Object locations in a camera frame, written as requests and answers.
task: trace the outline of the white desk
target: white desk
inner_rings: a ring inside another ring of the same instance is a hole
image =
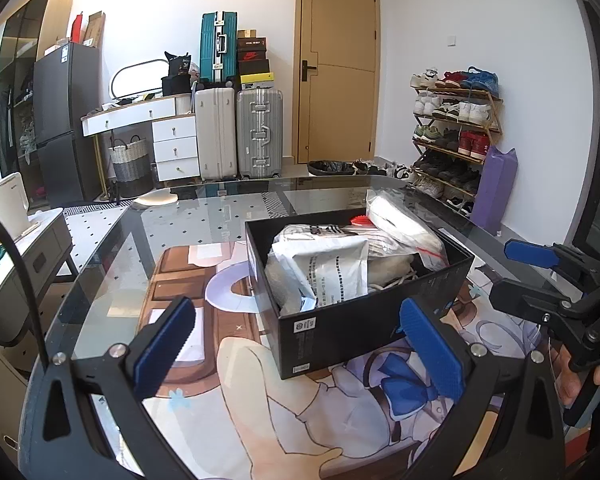
[[[159,97],[83,117],[82,132],[85,137],[89,137],[150,121],[154,131],[158,178],[173,180],[199,176],[196,118],[190,110],[191,94]],[[98,169],[102,173],[102,160],[97,142],[96,156],[99,160]]]

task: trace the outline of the silver suitcase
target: silver suitcase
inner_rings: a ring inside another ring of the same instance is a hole
[[[203,180],[235,177],[235,94],[233,88],[196,92],[198,161]]]
[[[270,178],[282,171],[282,92],[238,92],[238,168],[243,178]]]

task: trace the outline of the black refrigerator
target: black refrigerator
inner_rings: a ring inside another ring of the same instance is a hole
[[[99,50],[66,44],[35,63],[33,111],[36,145],[51,207],[94,200],[100,193],[91,137],[82,121],[97,108]]]

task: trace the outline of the red sneaker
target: red sneaker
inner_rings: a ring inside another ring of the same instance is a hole
[[[479,134],[474,132],[474,139],[471,143],[471,156],[473,158],[479,158],[484,160],[487,157],[489,151],[489,137],[485,134]]]
[[[464,81],[468,75],[468,72],[445,72],[445,78],[436,81],[436,86],[438,88],[460,88],[460,82]]]
[[[458,143],[458,153],[463,155],[471,156],[471,146],[474,143],[473,132],[461,132],[460,140]]]

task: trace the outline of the barcode sticker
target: barcode sticker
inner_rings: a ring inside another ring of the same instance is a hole
[[[302,321],[296,321],[294,323],[294,334],[297,332],[304,332],[305,330],[312,330],[314,328],[315,328],[315,317],[310,317],[309,319],[303,319]]]
[[[294,366],[293,373],[297,374],[298,372],[304,372],[309,369],[309,363],[305,363],[300,366]]]

